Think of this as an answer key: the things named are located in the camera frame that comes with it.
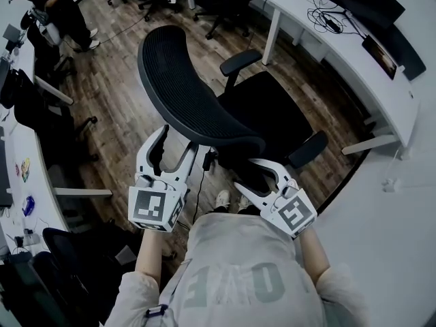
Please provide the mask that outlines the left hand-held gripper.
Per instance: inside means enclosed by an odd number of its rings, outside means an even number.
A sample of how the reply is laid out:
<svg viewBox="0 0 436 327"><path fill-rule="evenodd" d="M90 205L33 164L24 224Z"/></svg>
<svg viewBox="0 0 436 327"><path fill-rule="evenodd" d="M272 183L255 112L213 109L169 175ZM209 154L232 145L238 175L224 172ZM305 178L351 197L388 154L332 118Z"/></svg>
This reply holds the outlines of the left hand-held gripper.
<svg viewBox="0 0 436 327"><path fill-rule="evenodd" d="M129 188L128 220L136 227L158 232L173 231L185 205L199 146L189 142L175 168L161 171L164 142L170 126L151 134L136 155L136 184Z"/></svg>

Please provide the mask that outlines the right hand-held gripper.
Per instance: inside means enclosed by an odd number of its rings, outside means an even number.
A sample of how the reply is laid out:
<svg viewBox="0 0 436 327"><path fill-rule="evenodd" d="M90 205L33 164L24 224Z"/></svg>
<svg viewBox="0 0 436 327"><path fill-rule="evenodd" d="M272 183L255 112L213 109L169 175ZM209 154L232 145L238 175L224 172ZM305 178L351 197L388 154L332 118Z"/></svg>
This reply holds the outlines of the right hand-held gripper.
<svg viewBox="0 0 436 327"><path fill-rule="evenodd" d="M278 192L262 193L244 183L235 188L260 210L260 215L293 239L317 218L317 212L303 189L300 189L286 168L267 159L249 159L264 176L275 180Z"/></svg>

